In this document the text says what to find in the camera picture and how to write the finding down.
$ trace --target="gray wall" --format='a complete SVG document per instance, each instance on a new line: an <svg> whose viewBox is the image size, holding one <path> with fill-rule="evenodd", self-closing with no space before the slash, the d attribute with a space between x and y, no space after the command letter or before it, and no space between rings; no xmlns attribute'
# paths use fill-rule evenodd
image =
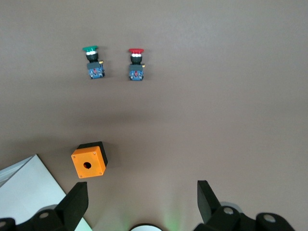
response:
<svg viewBox="0 0 308 231"><path fill-rule="evenodd" d="M307 12L306 0L0 1L0 168L38 153L67 192L71 153L103 141L95 231L192 230L197 180L307 230ZM105 79L87 76L88 45ZM132 47L143 82L128 80Z"/></svg>

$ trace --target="orange face of box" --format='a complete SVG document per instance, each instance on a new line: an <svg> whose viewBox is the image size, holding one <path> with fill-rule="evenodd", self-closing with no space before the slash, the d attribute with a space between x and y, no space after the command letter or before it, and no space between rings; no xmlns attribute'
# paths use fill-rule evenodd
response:
<svg viewBox="0 0 308 231"><path fill-rule="evenodd" d="M79 178L102 176L106 165L99 146L76 149L72 154Z"/></svg>

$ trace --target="silver bolt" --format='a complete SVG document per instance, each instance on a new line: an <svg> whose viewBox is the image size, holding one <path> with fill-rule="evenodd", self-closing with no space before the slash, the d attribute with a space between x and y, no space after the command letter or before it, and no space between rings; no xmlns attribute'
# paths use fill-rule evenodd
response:
<svg viewBox="0 0 308 231"><path fill-rule="evenodd" d="M226 214L229 214L229 215L232 215L234 213L233 210L231 208L229 208L229 207L224 208L223 211Z"/></svg>
<svg viewBox="0 0 308 231"><path fill-rule="evenodd" d="M46 218L48 217L49 213L42 213L39 218L43 219L43 218Z"/></svg>
<svg viewBox="0 0 308 231"><path fill-rule="evenodd" d="M264 218L264 220L266 220L266 221L268 221L270 223L275 223L276 222L275 218L272 215L270 215L270 214L265 214L263 216L263 218Z"/></svg>
<svg viewBox="0 0 308 231"><path fill-rule="evenodd" d="M1 221L0 222L0 228L4 227L6 225L6 221Z"/></svg>

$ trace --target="red disc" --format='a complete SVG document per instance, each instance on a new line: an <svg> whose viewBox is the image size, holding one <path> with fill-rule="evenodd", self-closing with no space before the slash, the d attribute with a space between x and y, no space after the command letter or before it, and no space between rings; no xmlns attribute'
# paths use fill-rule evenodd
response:
<svg viewBox="0 0 308 231"><path fill-rule="evenodd" d="M141 54L142 52L144 52L144 49L140 49L140 48L131 48L131 49L129 49L129 51L130 51L132 54Z"/></svg>

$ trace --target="orange box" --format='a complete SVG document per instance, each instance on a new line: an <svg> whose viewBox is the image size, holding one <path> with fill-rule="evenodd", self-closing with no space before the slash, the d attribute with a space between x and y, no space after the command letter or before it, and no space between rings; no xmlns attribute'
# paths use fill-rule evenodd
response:
<svg viewBox="0 0 308 231"><path fill-rule="evenodd" d="M102 176L108 164L101 141L79 145L71 157L80 179Z"/></svg>

